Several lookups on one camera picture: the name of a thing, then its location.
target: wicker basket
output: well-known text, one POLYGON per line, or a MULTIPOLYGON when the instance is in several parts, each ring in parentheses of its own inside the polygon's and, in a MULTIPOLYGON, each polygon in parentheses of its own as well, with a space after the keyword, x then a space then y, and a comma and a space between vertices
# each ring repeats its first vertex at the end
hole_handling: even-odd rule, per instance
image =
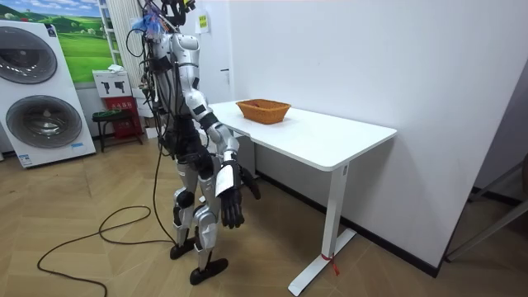
POLYGON ((237 105, 246 119, 267 125, 284 120, 286 112, 291 107, 290 104, 264 99, 241 101, 237 102, 237 105))

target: washing machine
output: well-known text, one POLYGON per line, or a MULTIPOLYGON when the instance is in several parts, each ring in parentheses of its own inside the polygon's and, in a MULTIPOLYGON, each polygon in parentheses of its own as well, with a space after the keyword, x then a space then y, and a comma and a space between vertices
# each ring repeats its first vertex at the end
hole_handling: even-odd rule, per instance
POLYGON ((0 97, 0 121, 23 167, 95 153, 53 26, 0 20, 0 97))

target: landscape poster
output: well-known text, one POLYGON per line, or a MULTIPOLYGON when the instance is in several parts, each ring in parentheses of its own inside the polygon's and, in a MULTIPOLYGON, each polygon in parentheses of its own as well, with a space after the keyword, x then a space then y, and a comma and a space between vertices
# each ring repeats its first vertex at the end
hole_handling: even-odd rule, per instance
POLYGON ((0 0, 0 19, 53 24, 73 82, 88 83, 113 63, 97 1, 0 0))

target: washing machine door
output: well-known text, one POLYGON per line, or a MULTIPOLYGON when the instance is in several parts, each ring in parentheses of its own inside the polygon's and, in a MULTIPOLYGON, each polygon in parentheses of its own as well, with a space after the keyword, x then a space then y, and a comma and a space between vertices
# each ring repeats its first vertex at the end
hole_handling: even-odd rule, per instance
POLYGON ((50 46, 28 31, 0 26, 0 77, 14 83, 34 84, 50 79, 57 59, 50 46))
POLYGON ((6 122, 18 140, 43 149, 71 144, 83 128, 81 116, 73 106, 44 95, 15 102, 7 111, 6 122))

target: white desk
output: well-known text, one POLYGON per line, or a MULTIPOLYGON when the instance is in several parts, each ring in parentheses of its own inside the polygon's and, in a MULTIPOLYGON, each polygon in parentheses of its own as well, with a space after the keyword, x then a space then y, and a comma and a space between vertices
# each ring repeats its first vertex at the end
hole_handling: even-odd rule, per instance
MULTIPOLYGON (((311 167, 332 172, 321 253, 326 257, 337 254, 356 234, 346 229, 337 236, 347 186, 348 164, 394 137, 396 130, 296 108, 290 108, 281 123, 263 125, 244 119, 234 101, 212 104, 210 107, 219 121, 253 142, 311 167)), ((288 287, 290 292, 298 296, 327 264, 328 261, 322 256, 316 257, 291 282, 288 287)))

